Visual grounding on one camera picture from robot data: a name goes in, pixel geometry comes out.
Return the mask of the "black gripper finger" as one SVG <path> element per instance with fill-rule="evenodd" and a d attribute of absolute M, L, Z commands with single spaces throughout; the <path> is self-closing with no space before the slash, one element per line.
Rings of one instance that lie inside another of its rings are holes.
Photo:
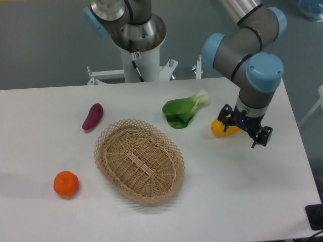
<path fill-rule="evenodd" d="M 273 128 L 265 126 L 260 127 L 254 134 L 252 134 L 253 144 L 251 148 L 256 145 L 266 146 L 272 136 Z"/>
<path fill-rule="evenodd" d="M 223 124 L 224 132 L 226 132 L 230 126 L 234 125 L 233 120 L 231 118 L 232 113 L 233 113 L 233 110 L 231 106 L 229 106 L 228 104 L 225 104 L 218 115 L 218 121 L 220 121 Z"/>

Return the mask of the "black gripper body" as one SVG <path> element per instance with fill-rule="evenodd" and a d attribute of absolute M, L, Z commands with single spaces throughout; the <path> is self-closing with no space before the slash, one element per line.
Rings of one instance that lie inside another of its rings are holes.
<path fill-rule="evenodd" d="M 261 121 L 265 114 L 264 108 L 251 108 L 245 105 L 236 105 L 231 114 L 231 126 L 236 126 L 247 132 L 252 138 L 259 138 L 265 134 Z"/>

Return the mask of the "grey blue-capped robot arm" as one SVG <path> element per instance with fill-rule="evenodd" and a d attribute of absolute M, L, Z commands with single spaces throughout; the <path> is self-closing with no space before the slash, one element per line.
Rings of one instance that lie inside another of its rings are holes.
<path fill-rule="evenodd" d="M 222 1 L 239 30 L 232 36 L 211 35 L 201 58 L 240 89 L 235 107 L 225 105 L 218 120 L 224 130 L 236 126 L 254 145 L 267 145 L 271 127 L 261 121 L 279 87 L 282 61 L 263 48 L 286 30 L 287 20 L 277 8 L 261 1 Z M 127 82 L 159 81 L 159 48 L 166 38 L 164 21 L 151 10 L 151 1 L 92 1 L 83 10 L 90 27 L 101 37 L 110 36 L 120 49 Z"/>

